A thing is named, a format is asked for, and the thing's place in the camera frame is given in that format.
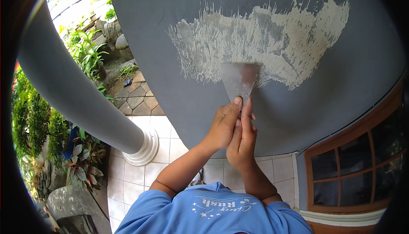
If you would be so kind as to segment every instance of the scraper blade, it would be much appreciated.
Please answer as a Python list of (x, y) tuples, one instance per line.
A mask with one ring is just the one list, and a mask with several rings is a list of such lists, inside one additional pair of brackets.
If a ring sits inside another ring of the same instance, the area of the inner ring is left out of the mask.
[(236, 96), (243, 98), (243, 106), (252, 93), (260, 67), (255, 63), (220, 63), (219, 71), (226, 91), (233, 102)]

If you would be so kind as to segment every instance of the white wall trim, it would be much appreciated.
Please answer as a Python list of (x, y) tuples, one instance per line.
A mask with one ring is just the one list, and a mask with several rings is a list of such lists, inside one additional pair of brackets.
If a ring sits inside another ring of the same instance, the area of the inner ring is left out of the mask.
[(333, 226), (358, 227), (375, 225), (386, 209), (364, 214), (323, 214), (295, 209), (306, 221), (318, 222)]

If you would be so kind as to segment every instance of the hand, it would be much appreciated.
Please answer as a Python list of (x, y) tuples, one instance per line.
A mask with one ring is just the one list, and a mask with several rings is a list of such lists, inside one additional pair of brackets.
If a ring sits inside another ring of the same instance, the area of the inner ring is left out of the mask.
[(240, 120), (237, 120), (234, 127), (233, 137), (226, 152), (229, 163), (239, 171), (255, 164), (254, 146), (258, 130), (252, 119), (256, 118), (252, 113), (252, 100), (249, 98), (241, 111)]
[(238, 120), (237, 117), (242, 105), (242, 98), (236, 97), (233, 103), (221, 106), (217, 109), (212, 126), (202, 141), (206, 144), (207, 148), (216, 152), (230, 143), (233, 137), (234, 125), (236, 124), (236, 120)]

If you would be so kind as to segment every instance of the column base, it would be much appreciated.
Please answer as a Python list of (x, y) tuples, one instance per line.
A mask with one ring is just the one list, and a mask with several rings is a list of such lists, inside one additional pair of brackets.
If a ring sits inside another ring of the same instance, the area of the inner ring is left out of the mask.
[(141, 149), (134, 154), (122, 152), (125, 160), (134, 166), (144, 166), (151, 162), (159, 149), (159, 136), (156, 130), (150, 125), (140, 126), (140, 129), (144, 132), (144, 143)]

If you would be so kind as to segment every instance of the peeling paint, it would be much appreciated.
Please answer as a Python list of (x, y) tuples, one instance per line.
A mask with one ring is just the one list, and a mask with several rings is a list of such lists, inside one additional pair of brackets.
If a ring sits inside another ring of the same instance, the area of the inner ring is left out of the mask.
[(271, 80), (279, 81), (289, 90), (299, 87), (318, 67), (327, 48), (341, 35), (349, 16), (349, 2), (337, 5), (334, 0), (323, 2), (318, 12), (308, 12), (310, 2), (293, 1), (290, 11), (282, 13), (270, 3), (254, 6), (244, 16), (224, 16), (204, 0), (204, 8), (193, 23), (182, 19), (170, 26), (168, 35), (179, 53), (185, 78), (203, 82), (221, 80), (218, 65), (258, 63), (263, 87)]

